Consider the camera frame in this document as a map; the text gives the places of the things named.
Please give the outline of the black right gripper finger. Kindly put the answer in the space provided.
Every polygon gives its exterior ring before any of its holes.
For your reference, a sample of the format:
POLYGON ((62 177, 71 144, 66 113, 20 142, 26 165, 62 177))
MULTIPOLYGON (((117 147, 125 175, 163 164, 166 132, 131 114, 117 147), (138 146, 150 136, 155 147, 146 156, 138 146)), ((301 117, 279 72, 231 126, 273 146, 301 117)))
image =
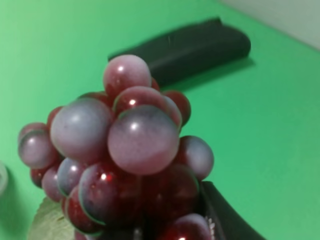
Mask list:
POLYGON ((200 183, 198 213, 207 219, 213 240, 264 240, 210 181, 200 183))

